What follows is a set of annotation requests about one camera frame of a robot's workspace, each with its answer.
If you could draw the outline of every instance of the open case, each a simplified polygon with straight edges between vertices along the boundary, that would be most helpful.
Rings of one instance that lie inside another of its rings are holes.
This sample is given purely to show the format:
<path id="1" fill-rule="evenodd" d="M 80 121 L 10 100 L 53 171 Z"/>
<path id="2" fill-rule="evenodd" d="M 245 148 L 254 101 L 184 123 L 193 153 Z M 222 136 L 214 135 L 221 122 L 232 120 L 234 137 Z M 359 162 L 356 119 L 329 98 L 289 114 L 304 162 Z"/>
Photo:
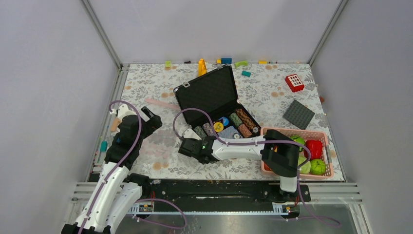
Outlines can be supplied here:
<path id="1" fill-rule="evenodd" d="M 201 137 L 216 131 L 222 138 L 248 138 L 260 135 L 261 127 L 238 102 L 234 74 L 224 65 L 176 87 L 175 97 L 181 109 L 198 108 L 209 114 L 214 126 L 201 112 L 186 111 L 185 121 Z"/>

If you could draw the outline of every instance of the pink plastic basket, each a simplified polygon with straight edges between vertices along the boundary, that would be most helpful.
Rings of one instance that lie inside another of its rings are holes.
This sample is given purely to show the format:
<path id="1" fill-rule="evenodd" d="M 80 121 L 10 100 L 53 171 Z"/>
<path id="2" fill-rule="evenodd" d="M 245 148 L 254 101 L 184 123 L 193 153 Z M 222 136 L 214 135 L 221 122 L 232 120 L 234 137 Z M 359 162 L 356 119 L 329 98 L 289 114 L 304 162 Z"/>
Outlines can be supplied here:
<path id="1" fill-rule="evenodd" d="M 328 149 L 328 137 L 327 134 L 324 132 L 318 131 L 308 131 L 308 130 L 297 130 L 297 129 L 285 129 L 285 128 L 261 128 L 261 135 L 265 135 L 268 129 L 274 129 L 279 131 L 280 133 L 286 135 L 287 137 L 291 137 L 293 135 L 299 135 L 304 140 L 319 140 L 323 143 L 324 150 L 321 160 L 324 161 L 326 164 L 326 170 L 323 175 L 311 175 L 311 174 L 300 174 L 300 178 L 306 179 L 327 179 L 332 178 L 334 175 L 333 170 L 333 163 L 329 156 L 329 149 Z M 268 171 L 264 168 L 264 162 L 261 161 L 261 170 L 262 174 L 265 176 L 276 176 L 276 174 L 272 171 Z"/>

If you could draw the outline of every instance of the yellow round object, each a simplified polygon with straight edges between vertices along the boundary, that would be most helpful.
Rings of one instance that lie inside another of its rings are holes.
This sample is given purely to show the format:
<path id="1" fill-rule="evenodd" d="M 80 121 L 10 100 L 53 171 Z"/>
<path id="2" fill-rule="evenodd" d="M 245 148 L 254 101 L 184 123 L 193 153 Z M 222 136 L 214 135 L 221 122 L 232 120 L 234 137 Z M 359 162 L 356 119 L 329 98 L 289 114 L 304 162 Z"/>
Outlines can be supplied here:
<path id="1" fill-rule="evenodd" d="M 216 132 L 219 133 L 220 131 L 222 131 L 224 129 L 224 125 L 220 122 L 216 122 L 216 123 L 214 123 L 214 129 L 215 129 Z"/>

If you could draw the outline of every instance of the floral pattern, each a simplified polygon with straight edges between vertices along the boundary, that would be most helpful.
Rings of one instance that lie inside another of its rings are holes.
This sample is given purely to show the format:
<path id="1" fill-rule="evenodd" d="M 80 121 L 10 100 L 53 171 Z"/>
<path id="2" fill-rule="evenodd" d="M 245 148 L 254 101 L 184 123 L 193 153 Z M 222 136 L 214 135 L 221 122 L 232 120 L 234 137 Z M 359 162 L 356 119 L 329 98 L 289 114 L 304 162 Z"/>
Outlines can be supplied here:
<path id="1" fill-rule="evenodd" d="M 207 64 L 210 71 L 215 65 Z M 239 102 L 251 113 L 262 127 L 293 128 L 294 125 L 282 115 L 294 99 L 298 100 L 316 114 L 307 130 L 326 132 L 329 136 L 330 156 L 334 165 L 334 177 L 326 180 L 343 181 L 343 174 L 337 159 L 335 147 L 319 95 L 308 64 L 250 64 L 235 68 L 232 65 Z M 250 77 L 241 75 L 249 71 Z M 305 89 L 292 93 L 286 82 L 287 75 L 297 74 L 304 81 Z M 162 118 L 163 126 L 149 136 L 143 143 L 140 156 L 131 172 L 147 175 L 151 178 L 168 179 L 261 179 L 274 180 L 274 176 L 261 173 L 261 162 L 250 159 L 223 160 L 214 164 L 203 165 L 193 158 L 178 153 L 180 140 L 172 130 L 172 121 L 178 110 L 155 104 L 148 104 L 145 99 L 154 99 L 178 105 L 173 88 L 185 81 L 196 78 L 198 64 L 173 64 L 166 68 L 164 64 L 131 64 L 122 94 L 122 100 L 137 108 L 147 106 Z M 183 117 L 177 120 L 180 133 L 189 126 Z"/>

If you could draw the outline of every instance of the red toy block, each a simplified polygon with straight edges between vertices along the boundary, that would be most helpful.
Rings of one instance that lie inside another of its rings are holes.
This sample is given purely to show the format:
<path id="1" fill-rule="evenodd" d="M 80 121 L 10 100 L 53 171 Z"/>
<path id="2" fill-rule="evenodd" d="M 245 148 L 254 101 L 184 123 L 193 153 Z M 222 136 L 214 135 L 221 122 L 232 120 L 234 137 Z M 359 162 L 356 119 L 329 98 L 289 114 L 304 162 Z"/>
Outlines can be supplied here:
<path id="1" fill-rule="evenodd" d="M 304 84 L 302 83 L 297 74 L 287 76 L 285 78 L 285 82 L 287 82 L 288 87 L 290 87 L 293 93 L 304 89 Z"/>

